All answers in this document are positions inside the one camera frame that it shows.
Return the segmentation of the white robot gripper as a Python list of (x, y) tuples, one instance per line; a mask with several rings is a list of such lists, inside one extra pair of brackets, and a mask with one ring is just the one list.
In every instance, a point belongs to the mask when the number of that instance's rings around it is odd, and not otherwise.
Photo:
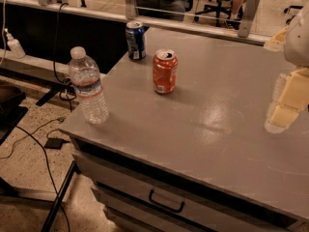
[(283, 48), (288, 62), (305, 68), (279, 74), (265, 121), (265, 129), (270, 133), (288, 129), (309, 105), (309, 3), (292, 19), (288, 28), (282, 28), (264, 44), (264, 49), (269, 51), (282, 51)]

